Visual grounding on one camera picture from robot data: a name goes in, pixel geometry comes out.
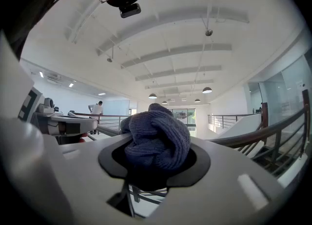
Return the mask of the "brown wooden stair balustrade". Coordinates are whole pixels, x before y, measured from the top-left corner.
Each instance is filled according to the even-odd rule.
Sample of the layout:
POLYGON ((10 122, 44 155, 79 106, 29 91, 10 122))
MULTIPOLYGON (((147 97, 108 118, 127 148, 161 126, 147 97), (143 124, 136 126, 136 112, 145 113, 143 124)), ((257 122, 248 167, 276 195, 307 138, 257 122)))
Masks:
POLYGON ((268 103, 267 102, 262 102, 261 103, 261 128, 266 128, 268 127, 269 123, 269 115, 268 115, 268 103))

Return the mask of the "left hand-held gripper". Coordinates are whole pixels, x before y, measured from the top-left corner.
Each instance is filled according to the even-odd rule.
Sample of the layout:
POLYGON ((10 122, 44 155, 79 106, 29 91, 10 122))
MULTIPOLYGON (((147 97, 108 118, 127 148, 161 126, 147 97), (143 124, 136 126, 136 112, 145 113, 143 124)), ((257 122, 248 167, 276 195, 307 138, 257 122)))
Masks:
POLYGON ((55 128, 55 135, 75 136, 88 133, 98 127, 98 122, 91 118, 79 118, 73 116, 60 116, 54 110, 51 98, 45 98, 43 94, 33 87, 24 100, 18 114, 18 119, 38 128, 42 134, 51 135, 50 128, 55 128))

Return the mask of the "black metal balcony railing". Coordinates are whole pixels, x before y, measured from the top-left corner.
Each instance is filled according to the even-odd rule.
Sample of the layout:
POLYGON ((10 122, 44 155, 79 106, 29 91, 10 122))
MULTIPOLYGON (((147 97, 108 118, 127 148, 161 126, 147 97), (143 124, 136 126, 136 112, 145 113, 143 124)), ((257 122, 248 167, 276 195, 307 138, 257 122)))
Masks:
POLYGON ((233 126, 255 131, 262 122, 262 114, 210 114, 209 128, 229 130, 233 126))
POLYGON ((104 115, 104 114, 90 114, 90 113, 78 113, 69 112, 68 114, 74 114, 78 117, 90 117, 95 119, 99 127, 108 128, 111 130, 119 131, 122 120, 126 119, 127 115, 104 115))

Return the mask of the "glass office partition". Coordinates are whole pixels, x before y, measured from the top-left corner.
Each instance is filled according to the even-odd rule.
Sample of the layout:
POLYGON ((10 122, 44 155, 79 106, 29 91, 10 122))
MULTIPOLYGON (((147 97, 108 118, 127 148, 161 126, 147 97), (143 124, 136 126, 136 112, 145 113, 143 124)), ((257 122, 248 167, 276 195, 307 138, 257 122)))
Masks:
POLYGON ((249 113, 256 113, 261 103, 268 104, 269 125, 292 116, 303 108, 302 91, 307 90, 312 115, 312 61, 304 55, 280 69, 269 66, 249 79, 246 96, 249 113))

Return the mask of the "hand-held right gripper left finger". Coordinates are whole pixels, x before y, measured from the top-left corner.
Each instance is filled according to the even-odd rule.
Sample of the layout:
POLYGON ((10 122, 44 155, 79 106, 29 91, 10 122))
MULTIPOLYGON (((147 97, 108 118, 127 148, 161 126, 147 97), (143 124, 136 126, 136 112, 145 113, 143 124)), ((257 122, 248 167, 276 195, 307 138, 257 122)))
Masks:
POLYGON ((55 137, 45 136, 46 153, 70 203, 74 225, 136 225, 135 219, 107 204, 121 191, 124 181, 110 177, 98 163, 105 147, 129 140, 130 136, 124 134, 60 146, 55 137))

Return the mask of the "white ceiling air conditioner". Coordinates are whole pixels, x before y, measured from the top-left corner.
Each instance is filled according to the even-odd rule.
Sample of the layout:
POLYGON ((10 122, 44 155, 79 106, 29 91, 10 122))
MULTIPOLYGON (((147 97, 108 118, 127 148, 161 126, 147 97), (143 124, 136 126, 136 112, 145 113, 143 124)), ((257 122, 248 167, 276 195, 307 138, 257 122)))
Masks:
POLYGON ((59 75, 48 75, 46 77, 47 81, 49 82, 53 82, 55 84, 61 84, 62 83, 62 77, 60 77, 59 75))

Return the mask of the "brown wooden staircase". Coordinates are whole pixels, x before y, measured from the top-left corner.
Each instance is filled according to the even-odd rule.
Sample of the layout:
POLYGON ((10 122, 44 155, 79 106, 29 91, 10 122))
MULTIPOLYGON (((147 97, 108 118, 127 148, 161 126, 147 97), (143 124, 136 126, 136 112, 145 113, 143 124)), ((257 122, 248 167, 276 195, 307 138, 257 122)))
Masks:
POLYGON ((278 178, 292 166, 299 154, 299 145, 292 146, 291 150, 287 149, 285 151, 276 151, 264 146, 251 159, 275 178, 278 178))

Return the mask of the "dark wooden handrail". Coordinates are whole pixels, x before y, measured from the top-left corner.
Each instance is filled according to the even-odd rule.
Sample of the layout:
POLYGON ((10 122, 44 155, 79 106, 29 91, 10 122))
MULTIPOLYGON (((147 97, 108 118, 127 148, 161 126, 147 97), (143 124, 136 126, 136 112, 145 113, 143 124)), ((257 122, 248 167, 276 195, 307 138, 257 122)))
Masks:
MULTIPOLYGON (((266 128, 259 128, 254 132, 246 133, 243 135, 226 137, 226 138, 217 138, 209 142, 216 143, 231 149, 234 149, 243 155, 247 156, 247 153, 243 150, 246 147, 248 150, 252 150, 259 141, 264 140, 270 137, 273 134, 280 135, 281 131, 297 120, 299 117, 304 116, 304 123, 301 125, 303 129, 307 129, 308 126, 308 110, 310 105, 305 102, 304 107, 295 113, 293 116, 284 119, 272 126, 266 128)), ((124 149, 129 145, 133 138, 122 144, 115 144, 109 147, 104 148, 98 157, 100 165, 113 177, 124 178, 124 177, 139 177, 141 175, 147 176, 149 174, 156 174, 161 178, 169 178, 170 176, 175 176, 178 173, 186 172, 191 174, 193 177, 199 175, 203 176, 211 166, 211 159, 208 153, 200 146, 197 146, 192 143, 191 136, 191 146, 187 156, 187 159, 183 165, 176 171, 157 171, 150 169, 137 168, 130 164, 127 160, 124 149)))

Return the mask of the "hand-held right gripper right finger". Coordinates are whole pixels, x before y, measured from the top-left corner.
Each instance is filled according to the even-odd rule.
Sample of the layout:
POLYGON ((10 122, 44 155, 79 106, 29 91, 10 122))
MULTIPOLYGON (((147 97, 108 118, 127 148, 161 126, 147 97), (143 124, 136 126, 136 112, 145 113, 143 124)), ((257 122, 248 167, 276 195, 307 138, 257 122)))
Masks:
POLYGON ((146 218, 152 225, 260 224, 284 192, 275 177, 242 153, 192 138, 210 156, 206 175, 191 187, 172 188, 146 218))

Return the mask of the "dark blue cloth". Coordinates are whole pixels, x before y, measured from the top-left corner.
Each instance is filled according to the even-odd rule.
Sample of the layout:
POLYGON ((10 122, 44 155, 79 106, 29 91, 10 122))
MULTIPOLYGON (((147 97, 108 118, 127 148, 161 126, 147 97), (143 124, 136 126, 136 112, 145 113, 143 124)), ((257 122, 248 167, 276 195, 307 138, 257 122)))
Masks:
POLYGON ((191 146, 187 126, 158 103, 122 120, 120 133, 132 135, 125 155, 130 164, 142 169, 176 171, 187 159, 191 146))

